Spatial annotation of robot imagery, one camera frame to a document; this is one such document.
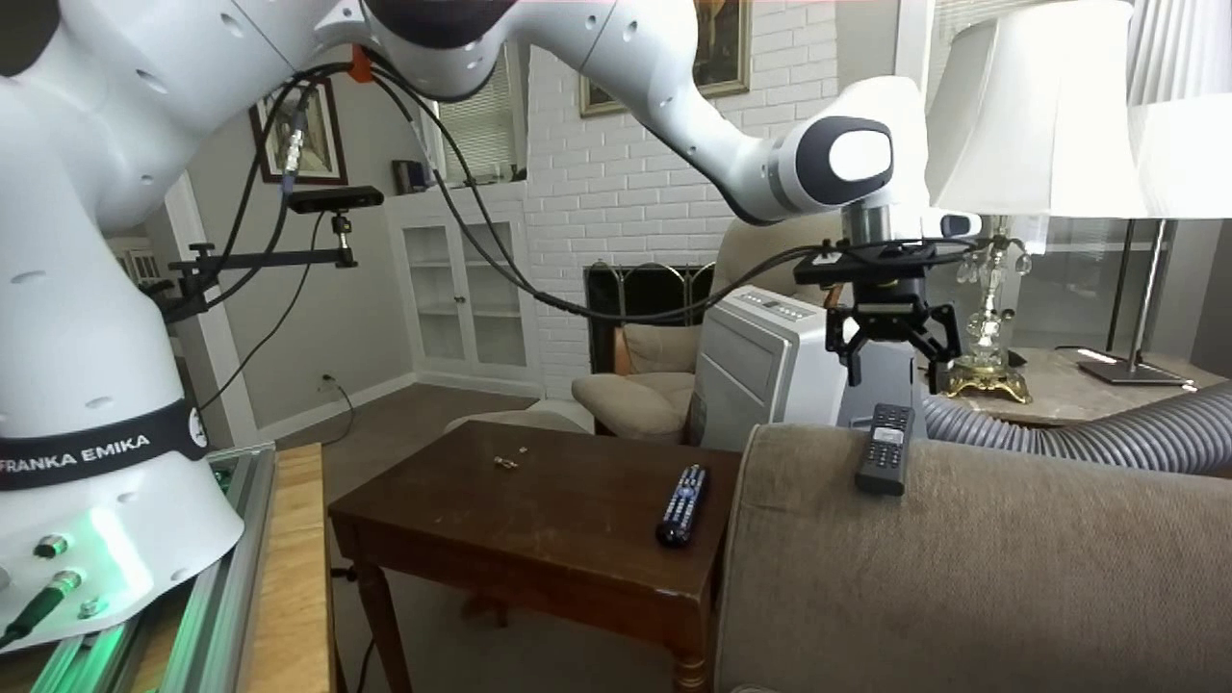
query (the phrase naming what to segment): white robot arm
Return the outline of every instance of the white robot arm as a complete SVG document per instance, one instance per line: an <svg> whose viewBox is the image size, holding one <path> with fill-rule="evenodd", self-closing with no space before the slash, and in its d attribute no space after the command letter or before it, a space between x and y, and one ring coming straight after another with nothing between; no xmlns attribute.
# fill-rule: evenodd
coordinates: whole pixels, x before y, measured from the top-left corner
<svg viewBox="0 0 1232 693"><path fill-rule="evenodd" d="M367 44L425 95L456 99L483 84L506 38L527 41L628 106L750 222L848 206L857 239L938 234L936 217L920 222L926 139L912 83L861 83L782 138L747 137L692 83L691 0L59 9L36 64L0 78L0 649L126 620L239 538L200 462L161 316L100 229L140 222L211 132L325 48ZM7 631L47 589L63 603ZM92 598L106 610L79 619Z"/></svg>

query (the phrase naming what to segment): marble table top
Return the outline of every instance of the marble table top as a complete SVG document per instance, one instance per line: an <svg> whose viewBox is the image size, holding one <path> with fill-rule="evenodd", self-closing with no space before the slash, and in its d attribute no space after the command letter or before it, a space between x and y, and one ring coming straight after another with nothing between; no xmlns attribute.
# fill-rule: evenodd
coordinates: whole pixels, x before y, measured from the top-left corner
<svg viewBox="0 0 1232 693"><path fill-rule="evenodd" d="M1019 370L1026 379L1026 387L1034 398L1030 404L1020 404L1005 393L973 390L965 391L956 401L1011 423L1064 425L1106 417L1184 393L1180 387L1164 385L1109 385L1079 370L1078 361L1089 359L1072 349L1013 350L1026 359L1026 364ZM1194 386L1199 388L1225 380L1172 356L1147 354L1146 361L1191 379Z"/></svg>

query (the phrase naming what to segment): fireplace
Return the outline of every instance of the fireplace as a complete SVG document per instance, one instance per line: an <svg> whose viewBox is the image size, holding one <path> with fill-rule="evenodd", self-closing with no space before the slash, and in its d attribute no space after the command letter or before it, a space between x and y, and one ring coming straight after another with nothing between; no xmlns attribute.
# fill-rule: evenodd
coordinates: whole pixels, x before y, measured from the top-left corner
<svg viewBox="0 0 1232 693"><path fill-rule="evenodd" d="M586 307L609 314L634 318L681 308L710 295L715 279L715 263L707 265L664 265L647 263L636 266L595 263L583 273ZM670 323L689 326L701 322L701 311ZM590 370L612 372L615 369L614 339L622 323L590 322Z"/></svg>

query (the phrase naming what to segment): white lampshade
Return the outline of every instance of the white lampshade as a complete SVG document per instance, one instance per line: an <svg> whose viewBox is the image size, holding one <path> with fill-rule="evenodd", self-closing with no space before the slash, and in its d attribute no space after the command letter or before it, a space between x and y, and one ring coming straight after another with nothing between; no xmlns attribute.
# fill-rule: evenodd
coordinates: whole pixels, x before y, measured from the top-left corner
<svg viewBox="0 0 1232 693"><path fill-rule="evenodd" d="M1129 58L1147 216L1232 217L1232 1L1138 0Z"/></svg>
<svg viewBox="0 0 1232 693"><path fill-rule="evenodd" d="M934 205L1141 217L1125 84L1131 14L1119 0L1071 0L960 32L928 113Z"/></svg>

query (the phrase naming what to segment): white brick wall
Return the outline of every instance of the white brick wall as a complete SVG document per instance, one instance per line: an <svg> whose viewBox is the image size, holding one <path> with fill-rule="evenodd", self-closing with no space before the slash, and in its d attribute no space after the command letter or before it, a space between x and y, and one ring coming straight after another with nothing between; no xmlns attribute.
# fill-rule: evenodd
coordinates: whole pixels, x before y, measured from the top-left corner
<svg viewBox="0 0 1232 693"><path fill-rule="evenodd" d="M758 0L750 91L715 99L723 116L758 137L784 134L838 94L832 0ZM615 264L702 264L715 259L732 219L722 196L628 113L578 116L578 75L533 49L527 99L529 276L583 302L582 269ZM537 306L540 358L549 397L569 397L590 372L586 321Z"/></svg>

